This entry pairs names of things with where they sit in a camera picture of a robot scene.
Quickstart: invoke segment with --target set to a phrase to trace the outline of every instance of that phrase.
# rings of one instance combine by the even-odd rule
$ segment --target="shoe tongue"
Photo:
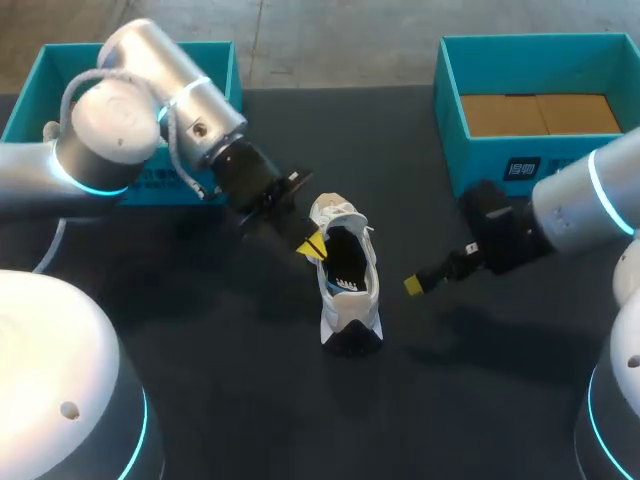
[[[333,227],[344,227],[354,235],[362,235],[368,223],[369,221],[367,220],[367,217],[361,213],[341,213],[336,215],[329,223],[327,223],[325,232]]]

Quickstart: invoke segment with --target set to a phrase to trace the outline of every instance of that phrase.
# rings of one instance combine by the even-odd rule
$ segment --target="white cable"
[[[38,263],[38,265],[36,265],[36,268],[33,269],[33,273],[42,273],[47,269],[47,267],[51,263],[51,260],[53,260],[53,257],[55,257],[56,253],[58,253],[58,248],[62,243],[62,237],[64,236],[64,230],[66,227],[67,221],[64,218],[59,219],[58,227],[56,228],[56,233],[53,236],[53,240],[51,240],[49,249],[47,250],[47,253],[44,254],[44,257],[42,257],[42,260],[40,260],[40,263]]]
[[[44,141],[52,140],[53,138],[57,138],[60,132],[64,130],[64,128],[69,123],[69,110],[71,108],[71,98],[73,94],[78,89],[78,87],[89,80],[95,79],[103,79],[103,78],[115,78],[118,80],[124,80],[129,83],[133,83],[139,88],[149,90],[151,94],[158,100],[160,103],[164,105],[167,111],[167,127],[169,130],[169,138],[168,138],[168,148],[169,148],[169,157],[171,159],[171,164],[173,168],[176,170],[180,178],[183,182],[185,182],[198,197],[203,200],[206,196],[206,190],[202,185],[200,185],[191,175],[189,175],[185,169],[182,167],[180,163],[180,157],[178,154],[178,132],[177,132],[177,121],[176,114],[173,111],[172,105],[170,105],[169,100],[165,98],[162,92],[155,87],[151,82],[146,81],[141,77],[137,77],[127,72],[126,70],[121,69],[93,69],[87,70],[86,72],[81,73],[76,76],[69,84],[62,95],[62,100],[60,102],[60,128],[56,131],[55,122],[48,122],[45,125],[43,130],[43,138]],[[56,228],[56,233],[53,236],[53,240],[47,249],[47,252],[40,260],[40,263],[33,269],[33,273],[42,273],[49,267],[49,264],[58,253],[58,248],[62,243],[62,238],[64,237],[64,231],[67,226],[67,221],[64,218],[58,220],[58,227]]]

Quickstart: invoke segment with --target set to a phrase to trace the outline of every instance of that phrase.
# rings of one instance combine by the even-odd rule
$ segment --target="teal box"
[[[603,94],[626,133],[640,125],[640,54],[623,33],[443,37],[434,108],[456,197],[481,179],[528,195],[538,180],[620,136],[472,137],[460,96],[492,94]],[[521,179],[509,174],[514,164]]]
[[[231,42],[179,43],[237,110],[242,107],[242,85],[234,45]],[[59,121],[60,99],[67,84],[79,73],[96,68],[102,44],[45,45],[40,50],[13,113],[3,142],[41,142],[42,127]],[[210,172],[189,172],[207,189],[215,187]],[[169,151],[159,146],[120,205],[202,204],[196,194],[176,176]]]

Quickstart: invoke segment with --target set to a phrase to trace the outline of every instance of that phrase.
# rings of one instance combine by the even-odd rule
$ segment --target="sneaker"
[[[367,217],[336,193],[320,195],[311,219],[322,231],[327,258],[316,265],[322,295],[320,341],[335,353],[353,355],[382,345],[378,272]]]

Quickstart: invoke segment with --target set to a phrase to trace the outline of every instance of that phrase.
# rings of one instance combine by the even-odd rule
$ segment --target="concrete floor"
[[[245,86],[430,83],[442,35],[626,31],[636,0],[0,0],[0,92],[44,43],[103,41],[149,17],[176,40],[233,40]]]

